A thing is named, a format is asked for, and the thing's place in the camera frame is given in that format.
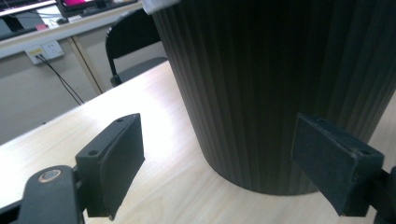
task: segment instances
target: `black trash can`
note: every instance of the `black trash can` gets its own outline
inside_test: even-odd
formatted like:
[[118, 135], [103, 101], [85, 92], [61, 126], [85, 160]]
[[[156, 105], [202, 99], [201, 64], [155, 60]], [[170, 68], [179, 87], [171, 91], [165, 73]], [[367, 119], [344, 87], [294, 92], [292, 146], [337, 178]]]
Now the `black trash can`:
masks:
[[153, 14], [208, 163], [261, 193], [316, 190], [297, 113], [367, 142], [396, 83], [393, 1], [181, 0]]

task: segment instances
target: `white wall socket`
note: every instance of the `white wall socket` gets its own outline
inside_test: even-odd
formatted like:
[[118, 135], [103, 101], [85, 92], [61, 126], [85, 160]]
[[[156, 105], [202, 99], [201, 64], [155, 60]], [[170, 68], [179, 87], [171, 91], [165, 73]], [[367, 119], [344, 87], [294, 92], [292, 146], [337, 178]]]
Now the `white wall socket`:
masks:
[[58, 41], [52, 41], [48, 44], [43, 44], [37, 46], [35, 48], [27, 49], [26, 51], [27, 56], [29, 56], [30, 60], [32, 60], [33, 64], [42, 63], [41, 60], [37, 59], [37, 55], [42, 55], [46, 60], [51, 60], [54, 58], [58, 58], [64, 55], [64, 51], [62, 50], [61, 46], [59, 45]]

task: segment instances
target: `wooden table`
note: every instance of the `wooden table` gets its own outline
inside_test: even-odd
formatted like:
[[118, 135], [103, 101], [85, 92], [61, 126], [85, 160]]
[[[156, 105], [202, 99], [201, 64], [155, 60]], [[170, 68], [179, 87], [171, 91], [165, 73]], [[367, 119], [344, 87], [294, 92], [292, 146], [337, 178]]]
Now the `wooden table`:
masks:
[[[111, 121], [133, 113], [142, 117], [146, 160], [114, 223], [373, 223], [373, 211], [338, 217], [320, 193], [264, 195], [219, 176], [204, 159], [169, 63], [2, 145], [0, 207], [20, 199], [39, 170], [74, 166], [74, 156]], [[387, 171], [396, 162], [395, 114], [393, 100], [370, 142], [387, 154]]]

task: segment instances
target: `black chair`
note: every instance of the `black chair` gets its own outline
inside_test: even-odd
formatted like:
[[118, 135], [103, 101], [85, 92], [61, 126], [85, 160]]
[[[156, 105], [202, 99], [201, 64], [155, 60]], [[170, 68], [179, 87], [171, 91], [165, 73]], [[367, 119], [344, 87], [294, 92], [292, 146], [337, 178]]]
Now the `black chair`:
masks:
[[106, 53], [113, 75], [110, 79], [113, 87], [167, 61], [164, 57], [155, 57], [124, 71], [116, 70], [115, 59], [159, 41], [161, 39], [154, 20], [143, 9], [121, 15], [108, 29], [106, 38]]

